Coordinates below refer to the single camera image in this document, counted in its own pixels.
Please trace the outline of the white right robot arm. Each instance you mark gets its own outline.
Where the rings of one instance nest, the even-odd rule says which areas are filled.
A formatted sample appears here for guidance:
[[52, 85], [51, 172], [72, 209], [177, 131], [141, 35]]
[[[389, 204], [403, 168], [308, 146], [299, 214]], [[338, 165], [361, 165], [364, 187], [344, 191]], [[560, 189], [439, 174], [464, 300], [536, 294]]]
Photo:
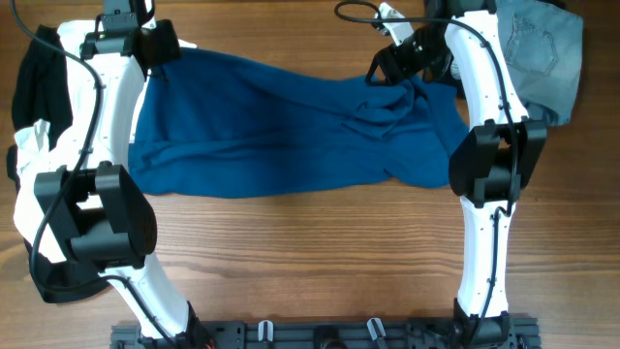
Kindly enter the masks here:
[[453, 317], [426, 332], [448, 348], [525, 348], [527, 320], [509, 314], [508, 239], [516, 202], [540, 158], [546, 128], [519, 101], [499, 38], [492, 1], [440, 1], [423, 18], [383, 3], [373, 25], [393, 43], [371, 65], [388, 84], [430, 66], [441, 50], [456, 64], [470, 131], [449, 159], [449, 185], [464, 217], [464, 265]]

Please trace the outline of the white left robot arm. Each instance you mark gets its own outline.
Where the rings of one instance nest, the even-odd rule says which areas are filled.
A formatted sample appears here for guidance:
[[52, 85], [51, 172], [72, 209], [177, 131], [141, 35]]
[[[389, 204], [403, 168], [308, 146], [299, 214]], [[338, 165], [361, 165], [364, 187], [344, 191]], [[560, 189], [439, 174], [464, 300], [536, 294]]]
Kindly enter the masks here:
[[30, 244], [45, 302], [83, 301], [113, 287], [146, 348], [197, 348], [208, 334], [156, 253], [157, 221], [128, 172], [135, 110], [150, 70], [180, 55], [166, 19], [71, 21], [58, 30], [72, 123], [39, 144], [21, 174], [15, 223]]

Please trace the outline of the teal blue polo shirt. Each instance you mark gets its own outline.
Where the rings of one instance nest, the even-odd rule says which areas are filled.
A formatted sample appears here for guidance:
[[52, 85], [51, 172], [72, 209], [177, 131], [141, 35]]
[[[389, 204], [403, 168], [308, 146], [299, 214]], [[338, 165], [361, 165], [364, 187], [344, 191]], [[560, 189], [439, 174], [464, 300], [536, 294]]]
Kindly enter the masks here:
[[438, 188], [468, 134], [451, 87], [312, 78], [184, 48], [146, 87], [129, 172], [151, 195], [249, 198], [374, 184]]

